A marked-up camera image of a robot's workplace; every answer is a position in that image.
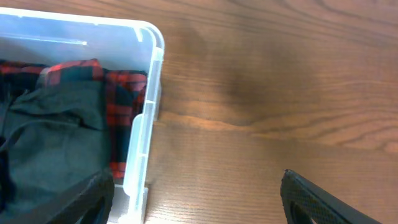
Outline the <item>large black garment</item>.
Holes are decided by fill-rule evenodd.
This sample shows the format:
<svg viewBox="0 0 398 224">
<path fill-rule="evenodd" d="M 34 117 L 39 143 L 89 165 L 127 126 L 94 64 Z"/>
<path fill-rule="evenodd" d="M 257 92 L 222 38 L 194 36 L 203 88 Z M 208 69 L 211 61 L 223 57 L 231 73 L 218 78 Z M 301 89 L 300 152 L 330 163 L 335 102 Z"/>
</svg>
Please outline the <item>large black garment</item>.
<svg viewBox="0 0 398 224">
<path fill-rule="evenodd" d="M 105 85 L 1 82 L 1 222 L 109 166 Z"/>
</svg>

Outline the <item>red plaid flannel shirt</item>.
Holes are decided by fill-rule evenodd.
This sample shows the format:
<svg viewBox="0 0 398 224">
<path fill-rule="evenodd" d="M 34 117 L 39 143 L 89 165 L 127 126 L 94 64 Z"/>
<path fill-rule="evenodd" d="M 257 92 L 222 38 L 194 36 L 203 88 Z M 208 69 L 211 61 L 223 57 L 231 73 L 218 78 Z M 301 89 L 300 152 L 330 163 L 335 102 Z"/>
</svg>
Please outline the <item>red plaid flannel shirt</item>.
<svg viewBox="0 0 398 224">
<path fill-rule="evenodd" d="M 124 178 L 132 122 L 142 113 L 144 106 L 145 71 L 109 70 L 103 68 L 97 59 L 53 66 L 2 59 L 1 78 L 28 90 L 77 81 L 105 82 L 106 117 L 112 142 L 110 168 L 115 179 Z"/>
</svg>

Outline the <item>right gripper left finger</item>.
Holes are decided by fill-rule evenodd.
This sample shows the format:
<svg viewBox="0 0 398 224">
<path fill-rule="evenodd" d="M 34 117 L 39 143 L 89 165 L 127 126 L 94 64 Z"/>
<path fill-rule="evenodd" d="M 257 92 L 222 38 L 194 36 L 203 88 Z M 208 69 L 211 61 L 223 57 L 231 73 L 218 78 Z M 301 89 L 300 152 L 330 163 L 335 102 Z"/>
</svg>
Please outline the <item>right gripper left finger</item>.
<svg viewBox="0 0 398 224">
<path fill-rule="evenodd" d="M 3 222 L 5 224 L 106 224 L 113 197 L 113 176 L 105 169 L 75 184 L 51 201 Z"/>
</svg>

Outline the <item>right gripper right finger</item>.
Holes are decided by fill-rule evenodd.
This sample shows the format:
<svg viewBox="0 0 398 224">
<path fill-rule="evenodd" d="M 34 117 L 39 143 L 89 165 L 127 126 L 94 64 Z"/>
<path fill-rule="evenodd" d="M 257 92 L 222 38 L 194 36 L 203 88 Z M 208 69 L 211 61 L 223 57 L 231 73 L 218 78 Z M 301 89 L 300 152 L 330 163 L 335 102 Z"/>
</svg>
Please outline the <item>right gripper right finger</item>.
<svg viewBox="0 0 398 224">
<path fill-rule="evenodd" d="M 380 224 L 293 170 L 285 170 L 280 196 L 288 224 Z"/>
</svg>

